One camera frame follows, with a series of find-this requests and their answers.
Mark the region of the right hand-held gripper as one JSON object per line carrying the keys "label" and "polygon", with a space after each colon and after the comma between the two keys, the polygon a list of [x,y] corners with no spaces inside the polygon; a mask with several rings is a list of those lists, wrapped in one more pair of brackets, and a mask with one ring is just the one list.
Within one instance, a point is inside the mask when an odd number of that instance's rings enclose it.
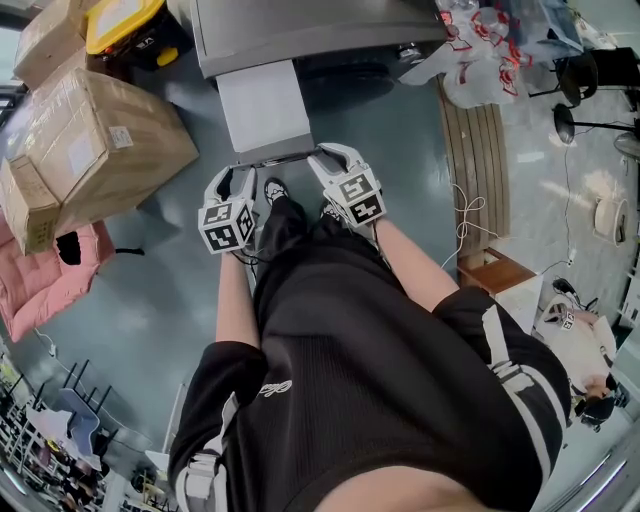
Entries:
{"label": "right hand-held gripper", "polygon": [[[325,197],[351,226],[359,228],[386,215],[380,184],[355,148],[320,143],[307,163],[324,188]],[[358,168],[366,170],[351,172]]]}

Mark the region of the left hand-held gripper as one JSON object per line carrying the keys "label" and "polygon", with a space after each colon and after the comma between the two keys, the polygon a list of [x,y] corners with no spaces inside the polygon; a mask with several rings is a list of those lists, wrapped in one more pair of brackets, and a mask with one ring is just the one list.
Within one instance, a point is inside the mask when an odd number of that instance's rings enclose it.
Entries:
{"label": "left hand-held gripper", "polygon": [[243,249],[256,228],[256,169],[244,172],[240,189],[232,196],[234,201],[226,201],[231,195],[232,179],[231,167],[218,172],[204,192],[206,205],[198,210],[198,229],[212,255]]}

